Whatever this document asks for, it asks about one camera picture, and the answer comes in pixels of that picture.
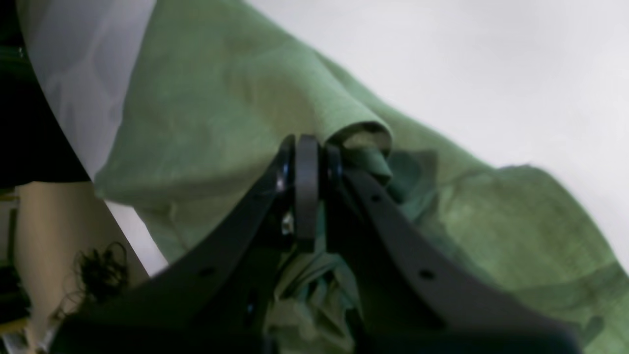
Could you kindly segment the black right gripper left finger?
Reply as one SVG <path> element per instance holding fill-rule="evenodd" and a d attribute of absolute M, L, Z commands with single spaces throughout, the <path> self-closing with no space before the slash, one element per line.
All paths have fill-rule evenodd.
<path fill-rule="evenodd" d="M 52 354 L 276 354 L 263 325 L 281 255 L 309 250 L 309 137 L 195 249 L 132 291 L 64 321 Z"/>

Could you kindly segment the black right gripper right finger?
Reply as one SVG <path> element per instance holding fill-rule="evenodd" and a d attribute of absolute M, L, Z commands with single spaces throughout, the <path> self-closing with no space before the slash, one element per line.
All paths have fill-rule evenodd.
<path fill-rule="evenodd" d="M 573 330 L 451 262 L 366 171 L 309 137 L 327 249 L 359 289 L 347 320 L 357 354 L 579 354 Z"/>

